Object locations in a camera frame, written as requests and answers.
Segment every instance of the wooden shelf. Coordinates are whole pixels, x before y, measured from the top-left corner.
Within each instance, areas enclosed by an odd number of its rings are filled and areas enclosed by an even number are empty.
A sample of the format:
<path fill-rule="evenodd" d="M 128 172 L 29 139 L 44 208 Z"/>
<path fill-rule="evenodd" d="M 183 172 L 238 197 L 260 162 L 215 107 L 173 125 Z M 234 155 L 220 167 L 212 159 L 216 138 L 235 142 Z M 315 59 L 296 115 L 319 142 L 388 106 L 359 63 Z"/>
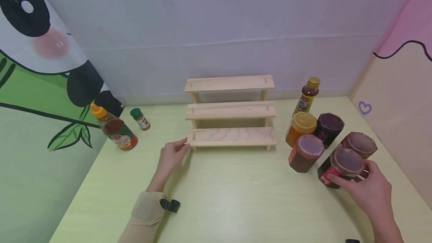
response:
<path fill-rule="evenodd" d="M 255 75 L 188 79 L 184 91 L 200 93 L 229 90 L 269 90 L 274 88 L 275 84 L 271 75 Z"/>
<path fill-rule="evenodd" d="M 243 101 L 188 104 L 187 120 L 275 117 L 273 101 Z"/>
<path fill-rule="evenodd" d="M 225 127 L 221 129 L 191 129 L 187 136 L 191 147 L 276 146 L 273 127 Z"/>

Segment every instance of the table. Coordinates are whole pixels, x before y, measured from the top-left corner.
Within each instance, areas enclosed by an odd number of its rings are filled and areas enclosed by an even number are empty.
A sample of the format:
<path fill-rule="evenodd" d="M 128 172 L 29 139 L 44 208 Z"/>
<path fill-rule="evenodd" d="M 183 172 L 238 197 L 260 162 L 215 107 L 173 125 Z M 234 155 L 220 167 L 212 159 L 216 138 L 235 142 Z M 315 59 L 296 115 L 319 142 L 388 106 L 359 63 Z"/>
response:
<path fill-rule="evenodd" d="M 177 214 L 165 214 L 156 241 L 343 243 L 356 238 L 373 242 L 372 228 L 342 189 L 324 187 L 316 169 L 350 131 L 377 142 L 370 158 L 393 185 L 393 207 L 405 242 L 429 242 L 432 211 L 380 143 L 347 97 L 316 98 L 311 112 L 331 112 L 345 128 L 307 174 L 290 168 L 285 143 L 297 100 L 276 100 L 273 119 L 278 146 L 200 148 L 187 155 L 165 193 L 181 202 Z M 126 107 L 121 118 L 138 134 L 131 151 L 107 141 L 74 197 L 51 243 L 117 242 L 140 191 L 147 188 L 167 141 L 180 140 L 191 128 L 187 105 L 141 106 L 151 123 L 141 131 Z"/>

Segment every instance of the purple heart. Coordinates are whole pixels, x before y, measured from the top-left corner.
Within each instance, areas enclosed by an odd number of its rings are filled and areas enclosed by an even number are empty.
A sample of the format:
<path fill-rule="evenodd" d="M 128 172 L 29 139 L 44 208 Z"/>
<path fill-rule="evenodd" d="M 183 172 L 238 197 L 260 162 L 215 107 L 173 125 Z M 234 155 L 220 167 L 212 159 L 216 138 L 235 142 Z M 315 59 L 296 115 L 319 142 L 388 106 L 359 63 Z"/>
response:
<path fill-rule="evenodd" d="M 361 114 L 364 116 L 372 112 L 372 105 L 366 104 L 364 101 L 360 101 L 358 103 L 358 109 L 360 110 Z"/>

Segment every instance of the white backdrop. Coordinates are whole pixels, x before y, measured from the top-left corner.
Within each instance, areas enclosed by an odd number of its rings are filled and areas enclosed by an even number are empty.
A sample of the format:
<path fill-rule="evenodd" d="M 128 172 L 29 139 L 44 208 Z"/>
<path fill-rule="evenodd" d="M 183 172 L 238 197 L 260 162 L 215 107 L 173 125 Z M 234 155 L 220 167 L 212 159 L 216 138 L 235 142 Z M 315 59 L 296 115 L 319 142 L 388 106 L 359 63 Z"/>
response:
<path fill-rule="evenodd" d="M 187 78 L 309 76 L 346 95 L 405 0 L 49 0 L 125 105 L 188 102 Z"/>

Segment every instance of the pink cheek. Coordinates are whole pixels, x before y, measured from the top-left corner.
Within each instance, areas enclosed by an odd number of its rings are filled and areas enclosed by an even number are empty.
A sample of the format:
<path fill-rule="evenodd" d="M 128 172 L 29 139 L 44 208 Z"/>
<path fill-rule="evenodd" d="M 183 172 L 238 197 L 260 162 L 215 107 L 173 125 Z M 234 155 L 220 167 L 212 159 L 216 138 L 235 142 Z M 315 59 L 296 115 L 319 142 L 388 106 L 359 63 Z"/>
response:
<path fill-rule="evenodd" d="M 40 56 L 48 59 L 62 57 L 69 50 L 68 38 L 53 27 L 45 35 L 34 38 L 33 45 Z"/>

